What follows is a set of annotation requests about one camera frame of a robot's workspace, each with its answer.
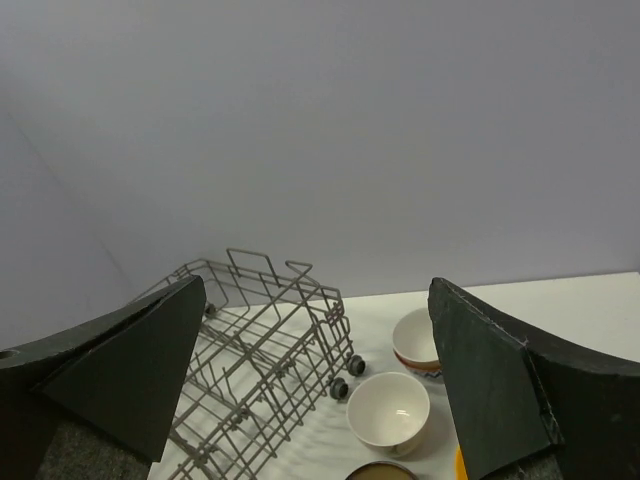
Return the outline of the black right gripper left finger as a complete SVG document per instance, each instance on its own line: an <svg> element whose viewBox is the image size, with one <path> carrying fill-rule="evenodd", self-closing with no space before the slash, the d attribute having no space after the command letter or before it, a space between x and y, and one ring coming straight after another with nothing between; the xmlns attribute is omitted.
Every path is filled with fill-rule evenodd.
<svg viewBox="0 0 640 480"><path fill-rule="evenodd" d="M188 276L118 310L1 353L1 460L38 463L71 421L161 459L202 322Z"/></svg>

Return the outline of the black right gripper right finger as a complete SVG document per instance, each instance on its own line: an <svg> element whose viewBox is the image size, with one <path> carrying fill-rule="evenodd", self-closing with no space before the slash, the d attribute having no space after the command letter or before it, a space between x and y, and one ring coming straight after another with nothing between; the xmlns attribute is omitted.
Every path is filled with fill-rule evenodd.
<svg viewBox="0 0 640 480"><path fill-rule="evenodd" d="M639 365L510 316L444 278L428 309L471 479L636 479Z"/></svg>

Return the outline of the plain white bowl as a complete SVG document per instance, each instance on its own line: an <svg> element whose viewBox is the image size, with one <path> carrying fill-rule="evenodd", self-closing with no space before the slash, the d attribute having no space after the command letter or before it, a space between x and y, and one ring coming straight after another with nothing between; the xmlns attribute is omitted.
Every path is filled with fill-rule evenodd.
<svg viewBox="0 0 640 480"><path fill-rule="evenodd" d="M376 374L350 395L346 420L367 448L391 458L409 455L424 440L431 411L425 386L399 372Z"/></svg>

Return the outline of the brown ribbed bowl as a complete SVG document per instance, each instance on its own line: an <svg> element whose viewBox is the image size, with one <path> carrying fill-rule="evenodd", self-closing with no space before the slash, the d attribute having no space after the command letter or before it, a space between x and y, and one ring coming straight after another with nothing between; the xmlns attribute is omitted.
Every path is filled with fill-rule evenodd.
<svg viewBox="0 0 640 480"><path fill-rule="evenodd" d="M416 480L406 467L388 461L370 462L349 473L346 480Z"/></svg>

